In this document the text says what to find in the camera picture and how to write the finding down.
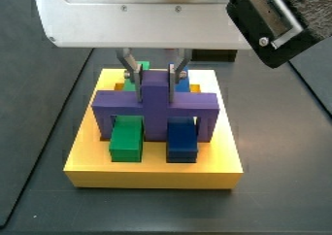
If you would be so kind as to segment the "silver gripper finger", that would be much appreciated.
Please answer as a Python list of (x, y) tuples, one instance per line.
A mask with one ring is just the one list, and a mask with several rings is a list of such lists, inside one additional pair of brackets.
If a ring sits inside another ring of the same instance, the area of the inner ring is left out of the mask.
[(134, 58), (131, 48), (117, 49), (118, 59), (125, 67), (125, 77), (135, 85), (137, 98), (142, 101), (142, 73), (143, 65), (139, 64)]
[(175, 62), (169, 65), (169, 101), (174, 100), (175, 87), (187, 78), (185, 68), (193, 59), (191, 49), (178, 49)]

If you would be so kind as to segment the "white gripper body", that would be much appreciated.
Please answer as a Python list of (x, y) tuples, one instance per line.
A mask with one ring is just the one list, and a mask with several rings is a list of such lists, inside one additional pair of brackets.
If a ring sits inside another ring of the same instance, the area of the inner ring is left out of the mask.
[(35, 1), (47, 38), (59, 47), (250, 47), (226, 12), (227, 0)]

